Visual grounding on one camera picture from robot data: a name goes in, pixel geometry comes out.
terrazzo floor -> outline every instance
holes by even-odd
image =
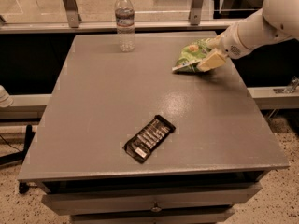
[[[263,189],[245,204],[234,206],[235,214],[225,224],[299,223],[299,110],[279,111],[269,126],[289,160],[290,167],[271,171],[261,181]],[[25,124],[2,124],[0,134],[14,147],[22,149]],[[0,155],[16,151],[0,141]],[[35,184],[23,195],[16,180],[20,163],[0,166],[1,224],[69,224],[41,203],[43,191]]]

table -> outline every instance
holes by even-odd
[[[18,179],[74,223],[212,223],[267,172],[288,167],[231,60],[176,75],[181,49],[214,32],[77,35]],[[176,131],[139,164],[123,145],[155,115]]]

plastic water bottle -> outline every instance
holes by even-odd
[[[132,51],[135,48],[134,8],[130,0],[117,0],[115,3],[115,18],[122,51]]]

black packet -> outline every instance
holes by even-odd
[[[123,149],[136,161],[143,163],[175,129],[176,127],[168,120],[156,115],[148,125],[123,146]]]

drawer handle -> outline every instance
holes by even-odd
[[[157,204],[157,202],[154,202],[153,207],[150,209],[151,212],[159,213],[162,211],[162,208]]]

